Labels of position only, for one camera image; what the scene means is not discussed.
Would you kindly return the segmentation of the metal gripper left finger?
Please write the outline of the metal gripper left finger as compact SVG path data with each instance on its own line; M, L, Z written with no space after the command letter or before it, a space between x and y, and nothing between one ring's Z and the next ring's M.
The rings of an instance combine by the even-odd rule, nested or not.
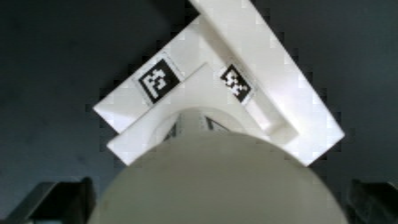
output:
M89 177L77 182L41 182L5 218L5 224L87 224L94 206Z

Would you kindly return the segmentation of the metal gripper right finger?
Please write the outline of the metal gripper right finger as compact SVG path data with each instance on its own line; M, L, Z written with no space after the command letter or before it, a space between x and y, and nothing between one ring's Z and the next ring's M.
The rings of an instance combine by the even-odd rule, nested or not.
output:
M350 224L398 224L398 187L352 180L347 196Z

